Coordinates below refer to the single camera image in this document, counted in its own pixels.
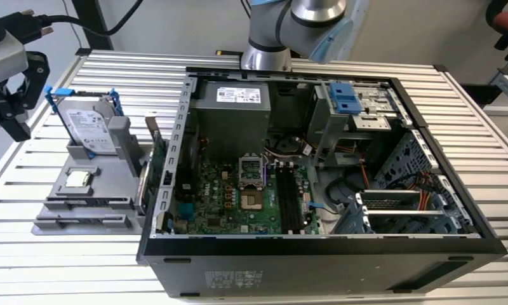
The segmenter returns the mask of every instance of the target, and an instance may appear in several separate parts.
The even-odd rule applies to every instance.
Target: metal slatted table
[[[170,134],[185,66],[236,68],[236,57],[145,55],[93,51],[74,59],[56,87],[121,93],[130,132],[149,140],[142,121],[154,112]],[[293,61],[296,72],[397,77],[443,146],[480,209],[508,248],[508,140],[447,72],[429,65]],[[0,304],[166,302],[149,267],[137,266],[140,236],[34,236],[40,212],[66,160],[66,132],[46,104],[30,121],[33,139],[14,143],[0,161]],[[197,299],[194,303],[357,302],[345,295]],[[425,295],[381,295],[368,304],[508,304],[508,256]]]

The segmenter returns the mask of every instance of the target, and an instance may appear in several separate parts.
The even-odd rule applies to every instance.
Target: red wire
[[[369,189],[370,186],[369,186],[369,180],[366,178],[366,173],[365,173],[365,167],[362,166],[362,154],[360,156],[360,161],[358,161],[358,165],[361,167],[361,175],[362,175],[362,184],[365,185],[365,189]]]
[[[424,202],[424,190],[420,189],[420,201],[417,204],[417,211],[421,211],[421,203]]]

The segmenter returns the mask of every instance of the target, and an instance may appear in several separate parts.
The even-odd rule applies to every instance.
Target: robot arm
[[[246,70],[289,71],[289,49],[320,64],[334,59],[353,22],[345,0],[252,0]]]
[[[24,123],[26,111],[36,107],[49,76],[45,54],[25,51],[24,44],[50,32],[48,24],[33,17],[32,10],[0,18],[0,127],[17,142],[30,138]],[[24,74],[24,81],[17,91],[10,93],[8,79],[18,73]]]

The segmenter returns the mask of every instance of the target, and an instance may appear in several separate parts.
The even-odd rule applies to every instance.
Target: black cable
[[[61,2],[64,3],[64,9],[66,11],[66,15],[69,16],[66,0],[61,0]],[[70,26],[70,30],[73,31],[73,34],[76,35],[76,38],[77,38],[78,48],[82,48],[81,39],[78,38],[76,28],[73,27],[73,24],[69,24],[69,26]]]
[[[338,204],[345,204],[346,202],[342,202],[337,199],[334,199],[333,197],[330,197],[330,189],[334,187],[334,186],[338,186],[338,183],[344,183],[344,186],[348,187],[348,189],[353,192],[353,193],[357,193],[358,191],[361,191],[362,189],[357,186],[354,186],[349,181],[348,181],[348,176],[349,174],[352,173],[352,171],[357,170],[358,167],[357,166],[350,166],[348,168],[344,169],[342,171],[342,176],[336,178],[333,181],[330,181],[328,183],[328,185],[325,186],[325,189],[324,189],[324,195],[325,195],[325,198],[328,199],[328,201],[330,203],[333,203],[334,205],[338,205]]]
[[[52,16],[40,16],[45,22],[49,22],[52,24],[57,23],[57,22],[68,22],[70,24],[76,24],[78,25],[80,27],[82,27],[86,31],[89,31],[92,34],[96,34],[96,35],[100,35],[100,36],[110,36],[113,35],[116,32],[118,32],[118,30],[121,29],[121,27],[124,26],[124,24],[126,23],[129,17],[132,17],[133,13],[136,12],[138,6],[141,5],[141,2],[142,0],[137,0],[136,3],[133,3],[133,6],[130,7],[130,9],[128,10],[126,14],[124,15],[124,17],[121,18],[121,20],[118,21],[118,23],[116,24],[116,26],[110,29],[110,30],[106,30],[104,32],[100,32],[98,30],[94,30],[94,29],[90,29],[89,26],[86,24],[82,23],[81,20],[78,20],[77,18],[73,18],[70,16],[64,16],[64,15],[52,15]]]
[[[250,19],[250,13],[248,12],[246,5],[245,5],[245,3],[242,2],[242,0],[240,0],[240,5],[242,5],[242,9],[245,10],[245,14],[246,14],[246,16],[248,16],[248,19]]]
[[[408,175],[404,175],[404,176],[398,177],[396,180],[393,180],[393,181],[385,186],[384,189],[392,189],[393,186],[394,186],[398,182],[401,182],[401,181],[404,181],[404,180],[406,180],[406,179],[410,179],[412,177],[416,177],[417,175],[418,175],[418,173],[409,173]]]
[[[329,214],[338,215],[337,212],[329,211],[326,208],[322,208],[322,207],[313,207],[313,206],[310,206],[310,207],[312,207],[312,208],[320,208],[320,209],[325,210]]]
[[[352,166],[352,167],[348,167],[344,171],[342,171],[342,182],[344,182],[344,185],[349,188],[349,190],[354,193],[362,191],[362,188],[358,187],[357,185],[354,185],[352,182],[348,181],[348,176],[352,174],[352,172],[357,171],[358,170],[358,167],[357,166]]]

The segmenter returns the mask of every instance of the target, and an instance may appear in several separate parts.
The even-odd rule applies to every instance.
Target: blue plastic latch
[[[193,221],[193,203],[180,203],[178,204],[178,219],[186,221]]]
[[[350,84],[329,83],[329,97],[334,103],[336,113],[357,114],[361,112],[361,105]]]
[[[114,91],[114,88],[110,88],[109,96],[112,98],[112,104],[114,106],[114,113],[118,116],[124,116],[124,112],[121,110],[121,104],[120,104],[120,95],[118,95],[118,92]]]
[[[68,88],[57,88],[54,90],[54,96],[57,97],[70,97],[74,93],[76,91]]]
[[[57,105],[54,104],[54,101],[52,99],[52,87],[45,86],[42,91],[45,92],[45,100],[48,100],[48,103],[49,103],[50,108],[52,108],[52,112],[56,114],[57,113]]]

